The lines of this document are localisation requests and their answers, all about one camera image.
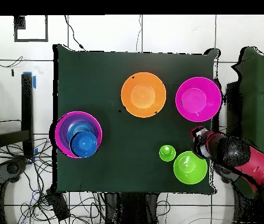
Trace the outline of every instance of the dark green table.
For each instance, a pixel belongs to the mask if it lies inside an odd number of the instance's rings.
[[[175,192],[213,194],[209,171],[195,185],[180,183],[173,161],[163,162],[159,149],[176,148],[177,155],[191,149],[190,130],[200,124],[184,119],[175,106],[180,84],[194,76],[213,79],[217,50],[207,55],[125,52],[77,52],[57,45],[58,118],[70,111],[85,111],[103,129],[99,150],[86,159],[57,152],[57,190],[102,192]],[[158,76],[166,87],[163,109],[150,118],[129,114],[121,102],[121,87],[137,72]]]

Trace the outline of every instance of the floor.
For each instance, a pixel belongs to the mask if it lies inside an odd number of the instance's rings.
[[[44,19],[44,16],[26,16],[26,29],[18,30],[18,38],[44,39]],[[66,20],[75,32],[75,39],[87,50],[197,54],[209,48],[218,48],[221,56],[218,65],[214,63],[214,71],[218,71],[223,93],[227,83],[238,79],[231,66],[238,61],[243,47],[256,46],[264,53],[264,15],[66,16]],[[64,16],[48,16],[48,42],[17,43],[14,42],[13,16],[0,16],[0,121],[20,120],[20,77],[24,71],[32,72],[37,77],[33,107],[34,137],[38,139],[36,146],[39,151],[44,145],[50,147],[50,143],[44,141],[48,138],[52,121],[53,44],[81,50]],[[12,63],[13,67],[3,67]],[[220,112],[220,125],[226,126],[225,106]],[[19,128],[19,121],[0,122],[0,133]],[[45,163],[40,159],[51,164],[51,148],[44,154],[42,158],[36,159],[42,168],[45,168]],[[6,159],[0,157],[0,163]],[[45,189],[52,182],[50,169],[47,167],[41,174]],[[7,187],[5,212],[8,224],[25,224],[21,211],[27,208],[25,204],[34,202],[29,187],[30,180],[32,189],[37,189],[36,171],[32,164],[27,165],[26,174],[17,183],[10,183]],[[167,199],[170,207],[164,202],[158,204],[160,224],[230,224],[234,210],[233,191],[229,185],[221,182],[217,174],[214,174],[213,184],[217,193],[212,196],[161,194],[159,201]],[[68,192],[65,196],[71,214],[97,214],[96,207],[91,204],[95,202],[91,193]],[[98,220],[99,217],[93,221],[98,224]],[[86,224],[75,217],[66,221],[61,224]],[[49,223],[34,221],[34,224]]]

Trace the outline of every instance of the small green bowl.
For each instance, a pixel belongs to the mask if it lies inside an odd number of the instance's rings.
[[[165,162],[172,161],[176,156],[176,151],[171,145],[163,145],[159,151],[160,158]]]
[[[186,151],[177,156],[173,164],[173,171],[180,182],[193,185],[204,179],[207,172],[207,163],[192,151]]]

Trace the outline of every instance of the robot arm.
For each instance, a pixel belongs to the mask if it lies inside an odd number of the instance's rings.
[[[199,126],[191,131],[193,151],[202,159],[239,174],[259,193],[264,204],[264,153],[244,141]]]

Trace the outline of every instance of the orange bowl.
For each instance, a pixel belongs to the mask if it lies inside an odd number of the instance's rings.
[[[136,117],[154,116],[165,105],[164,83],[148,72],[131,75],[122,86],[121,101],[126,110]]]

